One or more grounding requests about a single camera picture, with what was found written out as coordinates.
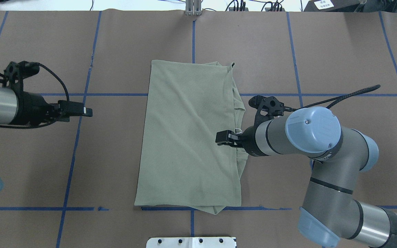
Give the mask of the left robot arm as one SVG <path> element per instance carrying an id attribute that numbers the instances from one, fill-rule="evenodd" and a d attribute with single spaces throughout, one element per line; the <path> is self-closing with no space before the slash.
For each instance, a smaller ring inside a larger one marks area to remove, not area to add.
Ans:
<path id="1" fill-rule="evenodd" d="M 36 129 L 69 122 L 73 116 L 92 117 L 93 110 L 69 99 L 47 103 L 39 94 L 0 87 L 0 128 Z"/>

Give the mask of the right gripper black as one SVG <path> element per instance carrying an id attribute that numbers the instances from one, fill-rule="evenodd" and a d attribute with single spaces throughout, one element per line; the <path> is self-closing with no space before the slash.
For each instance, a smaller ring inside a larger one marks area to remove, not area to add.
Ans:
<path id="1" fill-rule="evenodd" d="M 240 147 L 253 157 L 260 157 L 260 149 L 255 139 L 257 127 L 250 126 L 242 134 L 237 134 L 231 130 L 216 133 L 215 143 L 218 146 Z"/>

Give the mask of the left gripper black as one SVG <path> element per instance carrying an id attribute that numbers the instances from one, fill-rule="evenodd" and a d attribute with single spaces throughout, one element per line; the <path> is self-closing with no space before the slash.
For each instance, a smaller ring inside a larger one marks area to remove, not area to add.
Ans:
<path id="1" fill-rule="evenodd" d="M 70 117 L 92 117 L 93 110 L 82 102 L 59 100 L 47 103 L 39 94 L 21 93 L 18 105 L 18 125 L 39 126 L 42 123 L 69 122 Z"/>

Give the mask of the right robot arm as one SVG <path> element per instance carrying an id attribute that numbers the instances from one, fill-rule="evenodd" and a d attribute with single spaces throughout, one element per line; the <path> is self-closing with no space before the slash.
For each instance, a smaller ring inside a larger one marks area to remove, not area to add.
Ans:
<path id="1" fill-rule="evenodd" d="M 302 154 L 313 160 L 298 224 L 312 242 L 334 248 L 343 238 L 397 248 L 397 213 L 353 197 L 358 174 L 376 164 L 379 148 L 360 131 L 341 126 L 330 109 L 260 106 L 253 126 L 242 133 L 220 131 L 215 142 L 255 157 Z"/>

